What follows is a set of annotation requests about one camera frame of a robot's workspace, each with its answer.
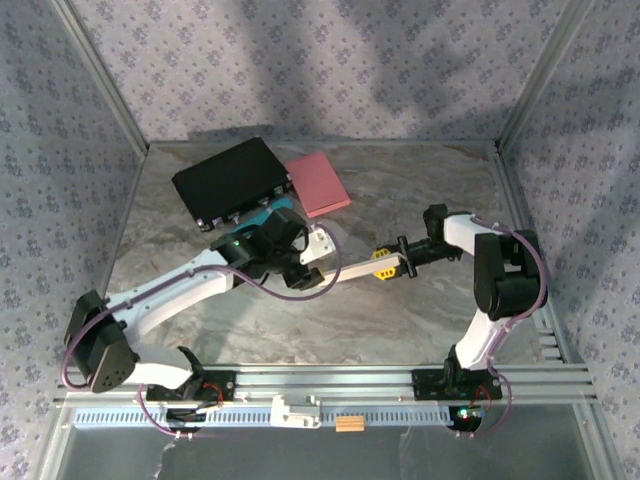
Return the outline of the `white cardboard box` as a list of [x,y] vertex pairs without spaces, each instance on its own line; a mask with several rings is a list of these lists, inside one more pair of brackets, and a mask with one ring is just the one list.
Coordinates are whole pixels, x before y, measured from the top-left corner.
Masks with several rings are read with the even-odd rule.
[[404,257],[401,254],[392,253],[360,263],[344,265],[339,270],[324,272],[323,280],[317,285],[317,287],[326,287],[334,280],[340,283],[373,275],[377,272],[386,271],[391,268],[398,267],[403,259]]

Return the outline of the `pink paper box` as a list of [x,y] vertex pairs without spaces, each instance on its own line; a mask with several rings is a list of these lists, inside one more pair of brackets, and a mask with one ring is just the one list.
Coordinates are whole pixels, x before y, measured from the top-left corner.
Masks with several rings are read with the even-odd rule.
[[328,214],[351,203],[325,153],[318,152],[289,161],[285,168],[309,218]]

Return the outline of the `teal toy microphone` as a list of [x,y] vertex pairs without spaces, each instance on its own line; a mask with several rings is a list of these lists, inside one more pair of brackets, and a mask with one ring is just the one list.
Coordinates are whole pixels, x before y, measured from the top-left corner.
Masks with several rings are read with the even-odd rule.
[[232,230],[233,233],[241,232],[246,233],[250,230],[261,226],[265,223],[268,217],[275,211],[281,208],[293,208],[293,202],[290,198],[284,197],[277,200],[272,201],[271,203],[266,203],[263,205],[262,210],[252,216],[249,220],[244,223],[241,223],[236,228]]

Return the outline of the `black ribbed metal case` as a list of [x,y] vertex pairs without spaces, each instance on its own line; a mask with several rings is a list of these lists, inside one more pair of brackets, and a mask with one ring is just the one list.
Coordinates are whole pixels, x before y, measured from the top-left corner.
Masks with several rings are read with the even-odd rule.
[[171,178],[202,232],[209,232],[292,190],[283,163],[260,137],[246,140]]

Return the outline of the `aluminium table edge bar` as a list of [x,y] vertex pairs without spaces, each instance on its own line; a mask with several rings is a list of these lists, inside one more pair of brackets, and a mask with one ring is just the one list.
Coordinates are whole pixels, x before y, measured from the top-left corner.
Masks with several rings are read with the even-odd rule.
[[[530,218],[527,202],[521,191],[517,175],[511,172],[508,162],[495,144],[489,144],[488,154],[495,166],[501,200],[509,215],[509,225],[517,229],[534,230],[534,222]],[[532,327],[535,330],[537,343],[534,351],[539,362],[583,364],[584,361],[577,349],[571,344],[555,308],[550,279],[547,280],[547,288],[546,305],[537,310],[531,318],[523,321],[517,329]]]

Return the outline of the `black controller board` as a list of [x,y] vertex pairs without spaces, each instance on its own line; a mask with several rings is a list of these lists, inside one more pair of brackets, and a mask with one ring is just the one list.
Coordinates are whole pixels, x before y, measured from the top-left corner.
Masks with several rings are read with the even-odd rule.
[[206,404],[194,408],[169,408],[165,413],[165,421],[171,427],[185,427],[190,424],[201,425],[210,414],[218,411],[219,405]]
[[485,410],[475,406],[450,406],[449,415],[452,424],[450,430],[461,433],[474,433],[481,426]]

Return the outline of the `grey metal plate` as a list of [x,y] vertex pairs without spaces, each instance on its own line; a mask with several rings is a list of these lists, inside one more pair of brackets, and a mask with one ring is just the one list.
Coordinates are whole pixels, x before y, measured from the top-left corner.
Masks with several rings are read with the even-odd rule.
[[35,480],[626,480],[587,403],[494,409],[474,437],[446,426],[337,433],[206,428],[173,439],[154,427],[76,427],[64,408]]

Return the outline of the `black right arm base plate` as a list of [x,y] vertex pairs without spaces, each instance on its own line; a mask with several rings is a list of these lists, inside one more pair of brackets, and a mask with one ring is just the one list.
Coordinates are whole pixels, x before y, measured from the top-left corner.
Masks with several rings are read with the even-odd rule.
[[500,400],[500,381],[487,370],[447,373],[425,368],[411,371],[414,399],[426,400]]

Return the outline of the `aluminium mounting rail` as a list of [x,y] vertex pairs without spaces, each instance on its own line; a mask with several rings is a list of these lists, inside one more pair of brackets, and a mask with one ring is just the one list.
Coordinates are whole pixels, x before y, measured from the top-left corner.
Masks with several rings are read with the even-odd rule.
[[[234,366],[235,392],[229,406],[269,406],[272,398],[318,399],[324,406],[410,405],[414,365],[247,365]],[[510,383],[493,406],[512,404],[594,403],[595,387],[582,364],[504,365],[497,368]]]

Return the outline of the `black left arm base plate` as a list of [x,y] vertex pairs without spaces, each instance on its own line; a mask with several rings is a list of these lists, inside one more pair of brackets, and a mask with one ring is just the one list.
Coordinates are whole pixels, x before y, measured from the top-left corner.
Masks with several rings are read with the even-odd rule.
[[150,401],[190,401],[218,404],[234,399],[236,371],[201,370],[194,373],[176,389],[160,385],[149,386],[146,399]]

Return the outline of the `white plastic bracket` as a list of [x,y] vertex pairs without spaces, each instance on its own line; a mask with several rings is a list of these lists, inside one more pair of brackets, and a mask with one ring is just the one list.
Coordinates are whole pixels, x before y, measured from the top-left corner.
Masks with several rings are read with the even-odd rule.
[[276,428],[318,429],[322,425],[321,400],[314,395],[276,395],[269,423]]

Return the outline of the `aluminium frame post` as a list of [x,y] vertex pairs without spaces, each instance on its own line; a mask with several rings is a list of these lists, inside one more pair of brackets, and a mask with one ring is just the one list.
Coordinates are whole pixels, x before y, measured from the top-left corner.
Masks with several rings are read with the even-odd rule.
[[513,148],[538,100],[596,0],[567,0],[548,41],[525,82],[496,138],[496,149],[504,154]]
[[129,143],[139,156],[145,157],[149,145],[137,125],[133,113],[120,93],[114,77],[96,48],[72,0],[46,0],[74,44],[94,84],[104,97]]

